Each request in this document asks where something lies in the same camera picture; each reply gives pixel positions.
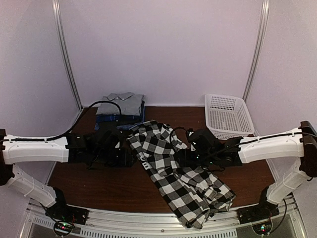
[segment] white wall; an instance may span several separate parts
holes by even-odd
[[[65,131],[77,109],[60,53],[52,1],[0,1],[0,32],[0,128],[21,136]],[[52,163],[21,167],[45,181]],[[28,200],[0,187],[1,237],[17,237]]]
[[[261,135],[309,120],[317,126],[317,1],[270,2],[259,67],[247,105]],[[274,160],[281,176],[294,159]],[[317,180],[295,192],[310,238],[317,234]]]
[[[83,105],[111,92],[156,106],[242,97],[261,0],[67,0],[60,8]]]

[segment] laundry basket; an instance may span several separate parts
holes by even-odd
[[[208,129],[220,140],[254,133],[247,105],[241,98],[206,94],[205,114]]]

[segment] clothing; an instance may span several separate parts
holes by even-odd
[[[106,123],[107,126],[116,126],[119,130],[129,130],[132,127],[139,125],[145,121],[145,102],[142,102],[142,112],[138,116],[123,116],[120,115],[99,115],[96,117],[95,130],[99,130],[101,123]]]
[[[169,125],[148,121],[130,131],[127,141],[133,153],[186,227],[201,229],[209,216],[229,210],[236,196],[229,187],[202,167],[180,168],[172,147],[179,151],[187,146],[175,133],[170,143]]]
[[[141,114],[141,104],[143,102],[144,95],[134,94],[131,92],[123,94],[111,93],[108,96],[104,96],[103,100],[117,103],[123,115],[139,116]],[[113,104],[103,103],[98,107],[97,115],[111,115],[119,114],[119,109]]]

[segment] plaid fabric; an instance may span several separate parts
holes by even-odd
[[[187,146],[169,125],[148,121],[132,128],[127,138],[164,200],[186,227],[201,229],[209,216],[228,211],[234,192],[202,167],[180,168],[174,150]]]
[[[140,125],[145,121],[145,102],[142,102],[142,113],[139,116],[124,116],[124,122],[125,124],[119,123],[117,125],[117,129],[119,130],[130,130],[131,128]],[[99,123],[101,122],[112,122],[115,123],[115,121],[120,122],[120,115],[100,115],[96,116],[96,124],[95,124],[95,130],[100,129]]]

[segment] vertical metal post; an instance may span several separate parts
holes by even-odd
[[[62,24],[62,20],[61,20],[60,9],[59,9],[59,0],[52,0],[52,2],[53,2],[53,12],[54,12],[54,17],[55,17],[55,23],[56,23],[56,27],[57,27],[57,34],[58,34],[59,44],[60,44],[60,48],[61,48],[61,53],[62,53],[66,73],[68,76],[71,91],[72,91],[73,96],[75,98],[76,106],[77,106],[78,110],[81,110],[83,108],[83,106],[82,106],[81,101],[80,101],[80,97],[78,94],[78,90],[77,90],[74,75],[73,75],[73,71],[72,71],[72,68],[70,65],[70,60],[69,60],[68,51],[67,51],[67,47],[66,47],[66,41],[65,41],[65,37],[64,37],[63,24]]]
[[[252,87],[252,83],[257,71],[257,66],[259,63],[260,53],[261,53],[261,49],[262,49],[262,45],[264,41],[265,32],[266,32],[268,13],[269,13],[269,0],[263,0],[257,43],[254,50],[254,55],[253,55],[253,60],[251,64],[251,69],[250,69],[247,85],[243,94],[244,101],[248,99],[248,96]]]

